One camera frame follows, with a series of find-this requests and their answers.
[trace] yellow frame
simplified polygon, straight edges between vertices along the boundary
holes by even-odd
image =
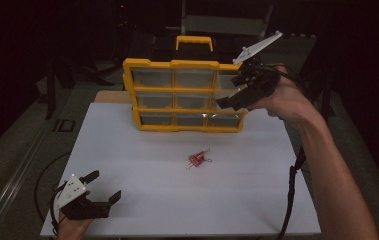
[[[176,49],[178,48],[179,42],[189,42],[189,43],[208,43],[210,45],[210,50],[212,51],[211,39],[209,37],[188,37],[179,36],[176,41]],[[218,92],[215,88],[217,81],[218,71],[237,71],[240,67],[239,65],[233,64],[220,64],[217,61],[193,61],[193,60],[172,60],[170,62],[152,62],[149,59],[137,59],[137,58],[127,58],[123,62],[123,80],[127,91],[130,93],[130,98],[132,101],[132,117],[136,126],[139,130],[146,131],[161,131],[161,132],[173,132],[173,131],[203,131],[211,133],[219,132],[239,132],[243,127],[243,119],[247,113],[246,110],[233,111],[233,110],[222,110],[213,108],[212,97],[210,97],[209,108],[208,109],[184,109],[176,107],[176,99],[172,96],[171,108],[140,108],[138,106],[136,92],[169,92],[175,93],[211,93],[214,94]],[[145,87],[137,86],[134,84],[132,69],[133,68],[152,68],[152,69],[169,69],[171,70],[171,87]],[[205,68],[214,71],[214,77],[212,79],[211,86],[208,88],[188,88],[188,87],[176,87],[175,86],[175,70],[184,68]],[[142,124],[140,113],[150,112],[150,113],[172,113],[172,124],[171,125],[145,125]],[[176,125],[176,117],[174,114],[187,113],[187,114],[235,114],[240,115],[239,124],[236,127],[225,127],[225,126],[208,126],[209,118],[205,121],[203,126],[178,126]]]

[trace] dark background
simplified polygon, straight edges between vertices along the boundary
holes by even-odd
[[[188,11],[253,17],[262,4],[256,2],[194,0]],[[35,83],[46,76],[49,49],[90,67],[95,59],[119,62],[134,29],[179,26],[180,14],[180,1],[170,0],[0,0],[0,136],[39,97]],[[332,73],[379,168],[379,3],[281,1],[270,21],[275,29],[319,36],[306,67]]]

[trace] floor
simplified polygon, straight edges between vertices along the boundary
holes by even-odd
[[[283,55],[277,54],[270,59],[283,62],[285,59],[279,56]],[[89,104],[99,90],[122,90],[120,71],[106,76],[106,80],[115,82],[116,85],[100,87],[82,81],[72,90],[57,86],[58,103],[51,120],[45,120],[46,104],[35,102],[0,138],[0,199],[4,199],[0,200],[0,239],[43,239],[39,236],[42,220],[36,211],[35,192],[37,191],[37,204],[44,216],[52,188],[60,180]],[[46,89],[45,83],[43,80],[40,82],[41,93]],[[331,107],[334,116],[329,119],[329,127],[371,208],[379,230],[379,172],[337,93],[332,94]],[[75,121],[73,131],[55,131],[57,119]],[[297,151],[300,146],[298,135],[290,126],[287,126],[287,131],[294,151]],[[43,169],[52,161],[52,165],[41,176]],[[304,170],[307,185],[310,185],[308,166],[304,166]],[[39,177],[40,184],[36,189]],[[221,239],[275,239],[275,236],[234,236]],[[322,237],[287,236],[285,239]]]

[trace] forearm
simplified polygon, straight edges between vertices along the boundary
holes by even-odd
[[[326,239],[378,239],[367,204],[323,118],[314,115],[299,129],[323,235]]]

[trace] plastic drawer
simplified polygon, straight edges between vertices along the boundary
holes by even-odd
[[[239,114],[211,114],[208,126],[211,127],[238,127],[242,116]]]
[[[135,86],[171,87],[172,71],[162,68],[131,68]]]
[[[173,123],[172,113],[141,112],[139,116],[142,125],[171,125]]]
[[[232,78],[238,75],[237,71],[218,71],[216,88],[219,89],[233,89],[235,85]]]
[[[206,114],[189,114],[189,113],[176,113],[177,126],[204,126],[207,119]]]
[[[175,93],[176,108],[207,109],[211,93]]]
[[[171,108],[173,94],[171,92],[136,92],[139,108]]]
[[[184,88],[211,88],[214,71],[203,68],[181,68],[175,70],[175,86]]]

